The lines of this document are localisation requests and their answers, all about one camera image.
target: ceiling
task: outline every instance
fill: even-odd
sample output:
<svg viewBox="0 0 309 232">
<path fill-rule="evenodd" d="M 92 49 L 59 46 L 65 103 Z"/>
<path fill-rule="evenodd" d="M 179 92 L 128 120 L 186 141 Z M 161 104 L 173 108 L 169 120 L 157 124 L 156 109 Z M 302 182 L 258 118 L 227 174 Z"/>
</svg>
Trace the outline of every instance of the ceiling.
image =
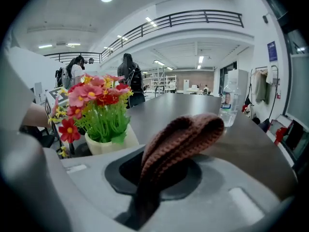
<svg viewBox="0 0 309 232">
<path fill-rule="evenodd" d="M 198 57 L 204 56 L 201 69 L 217 66 L 225 57 L 234 51 L 247 47 L 228 39 L 201 38 L 175 40 L 157 44 L 132 54 L 133 61 L 137 62 L 142 71 L 157 70 L 155 60 L 173 69 L 196 69 Z M 120 61 L 111 63 L 107 69 L 116 69 Z"/>
<path fill-rule="evenodd" d="M 32 0 L 20 13 L 13 35 L 22 48 L 49 54 L 102 51 L 101 39 L 132 13 L 165 0 Z M 70 48 L 67 43 L 80 43 Z M 53 48 L 38 49 L 52 44 Z"/>
</svg>

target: flower pot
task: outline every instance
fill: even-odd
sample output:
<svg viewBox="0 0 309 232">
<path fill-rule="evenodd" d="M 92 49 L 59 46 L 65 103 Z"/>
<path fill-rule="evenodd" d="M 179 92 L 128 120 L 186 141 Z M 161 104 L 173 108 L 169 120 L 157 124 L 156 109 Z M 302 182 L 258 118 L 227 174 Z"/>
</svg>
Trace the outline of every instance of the flower pot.
<svg viewBox="0 0 309 232">
<path fill-rule="evenodd" d="M 139 141 L 137 140 L 137 137 L 130 125 L 128 125 L 126 128 L 126 137 L 125 137 L 123 144 L 114 144 L 112 142 L 99 143 L 99 142 L 93 141 L 88 136 L 87 132 L 85 134 L 85 139 L 86 139 L 87 145 L 92 155 L 105 154 L 105 153 L 114 152 L 117 150 L 131 148 L 131 147 L 139 145 Z"/>
</svg>

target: gray table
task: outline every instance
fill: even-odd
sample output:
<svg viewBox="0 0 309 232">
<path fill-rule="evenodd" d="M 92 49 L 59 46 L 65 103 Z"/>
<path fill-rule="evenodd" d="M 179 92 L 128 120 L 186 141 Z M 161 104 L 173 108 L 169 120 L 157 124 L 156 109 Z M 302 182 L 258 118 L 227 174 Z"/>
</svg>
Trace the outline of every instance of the gray table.
<svg viewBox="0 0 309 232">
<path fill-rule="evenodd" d="M 131 126 L 140 144 L 147 144 L 170 121 L 182 115 L 218 114 L 221 99 L 213 96 L 163 94 L 130 108 Z M 204 154 L 231 162 L 271 189 L 280 199 L 290 196 L 295 174 L 280 149 L 244 114 Z"/>
</svg>

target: water bottle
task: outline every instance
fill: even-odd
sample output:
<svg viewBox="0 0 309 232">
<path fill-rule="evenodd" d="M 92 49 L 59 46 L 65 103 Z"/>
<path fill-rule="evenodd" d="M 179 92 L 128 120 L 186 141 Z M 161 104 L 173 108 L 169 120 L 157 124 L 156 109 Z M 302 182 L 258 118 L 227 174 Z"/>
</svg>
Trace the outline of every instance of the water bottle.
<svg viewBox="0 0 309 232">
<path fill-rule="evenodd" d="M 237 110 L 239 109 L 240 90 L 237 86 L 237 78 L 229 78 L 227 86 L 223 89 L 220 118 L 224 122 L 224 127 L 231 127 L 234 123 Z"/>
</svg>

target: balcony railing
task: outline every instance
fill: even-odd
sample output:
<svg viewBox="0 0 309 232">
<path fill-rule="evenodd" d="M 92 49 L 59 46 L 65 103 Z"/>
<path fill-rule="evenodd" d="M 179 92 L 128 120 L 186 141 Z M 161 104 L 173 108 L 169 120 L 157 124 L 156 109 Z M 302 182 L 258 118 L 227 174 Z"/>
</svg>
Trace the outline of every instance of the balcony railing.
<svg viewBox="0 0 309 232">
<path fill-rule="evenodd" d="M 94 60 L 94 63 L 101 63 L 101 53 L 98 52 L 61 52 L 47 54 L 44 56 L 65 64 L 69 64 L 73 58 L 76 58 L 79 55 L 83 56 L 85 61 L 88 63 L 90 58 Z"/>
<path fill-rule="evenodd" d="M 171 27 L 189 23 L 224 23 L 238 27 L 244 27 L 242 23 L 242 14 L 223 11 L 223 10 L 189 10 L 178 13 L 168 14 L 150 22 L 146 22 L 132 29 L 119 39 L 110 44 L 102 53 L 95 52 L 64 52 L 45 55 L 51 59 L 68 64 L 72 58 L 82 55 L 86 61 L 89 58 L 94 59 L 94 63 L 101 63 L 115 51 L 131 43 L 132 41 L 144 37 L 145 35 Z"/>
</svg>

